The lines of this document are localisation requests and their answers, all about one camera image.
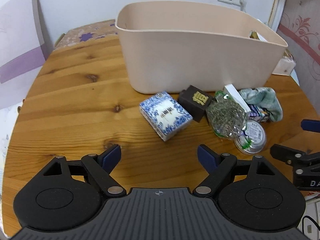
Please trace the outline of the round metal tin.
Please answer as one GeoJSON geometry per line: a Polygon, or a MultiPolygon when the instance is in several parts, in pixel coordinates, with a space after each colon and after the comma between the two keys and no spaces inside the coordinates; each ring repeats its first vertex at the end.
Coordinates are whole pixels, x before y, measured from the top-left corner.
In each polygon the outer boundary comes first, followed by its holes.
{"type": "Polygon", "coordinates": [[[234,144],[243,154],[258,154],[266,145],[266,133],[261,124],[248,120],[246,128],[234,140],[234,144]]]}

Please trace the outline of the bag of dried herbs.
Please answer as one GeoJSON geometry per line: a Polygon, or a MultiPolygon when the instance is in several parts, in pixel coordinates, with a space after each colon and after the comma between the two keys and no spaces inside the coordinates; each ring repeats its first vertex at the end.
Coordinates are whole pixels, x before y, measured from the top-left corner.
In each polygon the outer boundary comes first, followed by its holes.
{"type": "Polygon", "coordinates": [[[207,120],[214,133],[221,138],[234,140],[246,128],[245,110],[223,91],[215,92],[206,109],[207,120]]]}

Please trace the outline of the green plaid scrunchie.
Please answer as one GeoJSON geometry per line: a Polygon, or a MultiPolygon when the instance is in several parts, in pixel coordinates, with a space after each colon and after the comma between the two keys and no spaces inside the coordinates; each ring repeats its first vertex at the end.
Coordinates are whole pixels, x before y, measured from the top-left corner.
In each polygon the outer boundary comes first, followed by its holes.
{"type": "Polygon", "coordinates": [[[283,119],[283,110],[274,89],[270,87],[245,88],[241,89],[239,94],[248,105],[267,109],[272,122],[279,122],[283,119]]]}

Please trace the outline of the small purple card box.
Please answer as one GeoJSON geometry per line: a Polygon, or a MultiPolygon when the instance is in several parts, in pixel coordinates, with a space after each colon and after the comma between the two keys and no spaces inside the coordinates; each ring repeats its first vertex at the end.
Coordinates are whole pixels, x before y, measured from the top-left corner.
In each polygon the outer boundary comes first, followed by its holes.
{"type": "Polygon", "coordinates": [[[270,119],[271,113],[267,109],[257,105],[249,105],[249,108],[251,110],[248,116],[249,120],[261,123],[267,122],[270,119]]]}

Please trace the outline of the black box gold character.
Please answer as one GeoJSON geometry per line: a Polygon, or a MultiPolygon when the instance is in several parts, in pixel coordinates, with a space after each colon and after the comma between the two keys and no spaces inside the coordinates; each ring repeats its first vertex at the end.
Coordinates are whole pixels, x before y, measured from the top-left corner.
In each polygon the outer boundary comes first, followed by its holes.
{"type": "Polygon", "coordinates": [[[177,101],[193,117],[195,122],[200,122],[212,100],[212,95],[190,85],[180,92],[177,101]]]}

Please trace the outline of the blue white porcelain-pattern box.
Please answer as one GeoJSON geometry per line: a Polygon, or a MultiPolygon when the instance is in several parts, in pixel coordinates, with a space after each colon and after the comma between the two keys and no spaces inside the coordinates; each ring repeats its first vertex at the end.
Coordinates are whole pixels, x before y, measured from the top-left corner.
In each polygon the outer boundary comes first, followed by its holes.
{"type": "Polygon", "coordinates": [[[193,120],[193,117],[165,91],[142,101],[139,110],[163,141],[168,141],[193,120]]]}

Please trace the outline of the white slim box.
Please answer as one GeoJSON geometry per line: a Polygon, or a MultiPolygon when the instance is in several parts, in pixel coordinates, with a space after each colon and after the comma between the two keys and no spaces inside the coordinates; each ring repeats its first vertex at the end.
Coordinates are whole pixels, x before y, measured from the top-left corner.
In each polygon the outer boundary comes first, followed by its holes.
{"type": "Polygon", "coordinates": [[[225,85],[223,91],[224,93],[228,94],[235,102],[237,102],[247,114],[251,112],[248,104],[244,101],[240,93],[232,84],[225,85]]]}

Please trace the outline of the gold tissue box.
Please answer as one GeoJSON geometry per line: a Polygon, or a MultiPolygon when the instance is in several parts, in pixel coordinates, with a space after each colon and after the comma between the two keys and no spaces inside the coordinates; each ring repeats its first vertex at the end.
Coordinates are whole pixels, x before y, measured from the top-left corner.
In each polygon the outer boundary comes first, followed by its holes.
{"type": "MultiPolygon", "coordinates": [[[[249,37],[252,39],[267,42],[267,39],[264,38],[263,35],[257,33],[256,31],[251,31],[249,37]]],[[[272,74],[290,76],[295,66],[296,66],[296,62],[293,58],[293,55],[290,53],[288,49],[285,49],[282,58],[279,60],[272,74]]]]}

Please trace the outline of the beige plastic storage bin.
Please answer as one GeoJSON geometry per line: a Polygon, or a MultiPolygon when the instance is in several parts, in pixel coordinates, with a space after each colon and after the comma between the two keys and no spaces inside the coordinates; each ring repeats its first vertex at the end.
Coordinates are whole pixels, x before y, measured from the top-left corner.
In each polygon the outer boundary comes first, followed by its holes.
{"type": "Polygon", "coordinates": [[[249,14],[205,3],[131,3],[116,28],[130,85],[143,94],[261,87],[287,48],[249,14]]]}

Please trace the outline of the floral purple cloth mat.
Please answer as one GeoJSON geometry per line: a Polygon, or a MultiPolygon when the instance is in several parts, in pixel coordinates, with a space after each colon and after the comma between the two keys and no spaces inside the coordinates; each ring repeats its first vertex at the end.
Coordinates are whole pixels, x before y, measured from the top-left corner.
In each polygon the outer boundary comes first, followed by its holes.
{"type": "Polygon", "coordinates": [[[71,47],[89,40],[105,38],[109,35],[118,35],[115,23],[116,20],[111,19],[71,29],[59,37],[54,45],[54,50],[71,47]]]}

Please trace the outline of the lilac headboard panel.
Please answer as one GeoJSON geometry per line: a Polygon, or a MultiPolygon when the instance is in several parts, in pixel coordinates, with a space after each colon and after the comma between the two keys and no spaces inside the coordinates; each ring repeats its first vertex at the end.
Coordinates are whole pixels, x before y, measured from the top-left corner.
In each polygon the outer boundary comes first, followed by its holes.
{"type": "Polygon", "coordinates": [[[40,0],[1,5],[1,109],[25,99],[52,50],[40,0]]]}

